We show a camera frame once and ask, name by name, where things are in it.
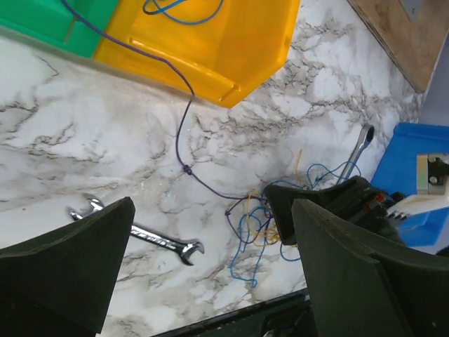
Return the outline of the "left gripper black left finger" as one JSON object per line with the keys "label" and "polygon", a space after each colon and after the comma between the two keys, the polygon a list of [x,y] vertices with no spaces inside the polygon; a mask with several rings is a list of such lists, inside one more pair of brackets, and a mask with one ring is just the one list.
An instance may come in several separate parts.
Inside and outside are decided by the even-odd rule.
{"label": "left gripper black left finger", "polygon": [[135,206],[105,209],[1,250],[2,336],[96,336],[102,331]]}

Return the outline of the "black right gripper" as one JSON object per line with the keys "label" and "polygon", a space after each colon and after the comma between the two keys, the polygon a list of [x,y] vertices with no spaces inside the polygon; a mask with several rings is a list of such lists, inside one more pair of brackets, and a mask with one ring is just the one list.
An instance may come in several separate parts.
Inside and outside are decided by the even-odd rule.
{"label": "black right gripper", "polygon": [[270,185],[264,190],[271,207],[281,242],[296,245],[299,207],[315,207],[377,234],[402,246],[398,225],[402,218],[387,215],[396,200],[387,192],[373,187],[365,178],[353,177],[323,190],[301,190],[296,187]]}

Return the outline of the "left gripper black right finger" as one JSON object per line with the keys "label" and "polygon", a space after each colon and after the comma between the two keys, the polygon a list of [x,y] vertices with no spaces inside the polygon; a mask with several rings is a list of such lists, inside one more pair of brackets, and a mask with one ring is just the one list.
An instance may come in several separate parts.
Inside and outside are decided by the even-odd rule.
{"label": "left gripper black right finger", "polygon": [[448,258],[300,206],[297,247],[320,336],[447,336]]}

